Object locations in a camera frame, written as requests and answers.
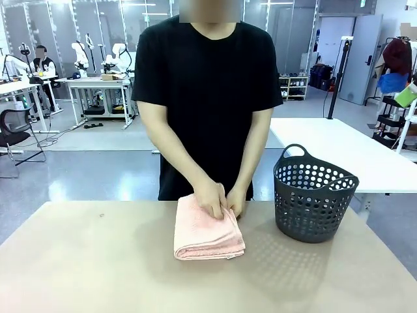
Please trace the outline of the person's left hand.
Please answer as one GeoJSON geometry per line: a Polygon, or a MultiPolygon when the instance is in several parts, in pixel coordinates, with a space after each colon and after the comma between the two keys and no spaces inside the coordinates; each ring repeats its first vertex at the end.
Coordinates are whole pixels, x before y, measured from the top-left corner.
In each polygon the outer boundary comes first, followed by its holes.
{"type": "Polygon", "coordinates": [[[246,191],[242,187],[233,187],[227,197],[227,209],[232,211],[236,219],[242,215],[246,208],[246,191]]]}

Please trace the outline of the person's right hand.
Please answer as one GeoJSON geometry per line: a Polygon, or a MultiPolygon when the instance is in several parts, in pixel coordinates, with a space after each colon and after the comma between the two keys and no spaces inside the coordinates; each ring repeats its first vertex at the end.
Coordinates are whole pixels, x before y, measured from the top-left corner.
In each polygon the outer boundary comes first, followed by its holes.
{"type": "Polygon", "coordinates": [[[223,219],[223,210],[227,208],[223,185],[204,178],[194,184],[193,189],[198,205],[212,218],[223,219]]]}

